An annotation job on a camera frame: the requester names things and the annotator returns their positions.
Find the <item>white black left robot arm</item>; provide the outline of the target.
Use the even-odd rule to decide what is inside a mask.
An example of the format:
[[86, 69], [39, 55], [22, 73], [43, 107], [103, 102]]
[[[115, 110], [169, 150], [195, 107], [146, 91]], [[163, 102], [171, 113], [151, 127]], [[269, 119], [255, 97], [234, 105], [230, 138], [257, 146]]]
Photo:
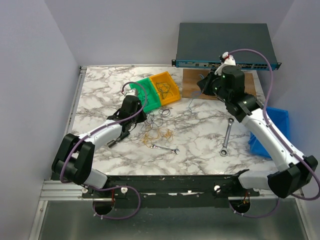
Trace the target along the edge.
[[146, 118], [139, 98], [125, 96], [121, 108], [99, 127], [80, 135], [64, 136], [51, 165], [52, 172], [59, 175], [62, 183], [91, 186], [99, 197], [107, 197], [111, 185], [106, 174], [93, 168], [95, 151], [105, 145], [113, 147], [129, 136], [132, 126]]

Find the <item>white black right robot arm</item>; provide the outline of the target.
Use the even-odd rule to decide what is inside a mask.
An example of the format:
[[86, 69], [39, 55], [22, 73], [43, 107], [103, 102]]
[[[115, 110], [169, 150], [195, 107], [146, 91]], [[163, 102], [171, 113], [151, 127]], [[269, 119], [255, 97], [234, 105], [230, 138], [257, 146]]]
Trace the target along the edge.
[[239, 67], [225, 66], [221, 75], [210, 72], [197, 86], [203, 94], [216, 96], [225, 104], [226, 110], [262, 144], [277, 168], [276, 172], [241, 173], [230, 183], [234, 195], [241, 196], [248, 189], [262, 189], [284, 199], [310, 182], [318, 166], [317, 159], [294, 147], [264, 112], [262, 103], [245, 92], [245, 74]]

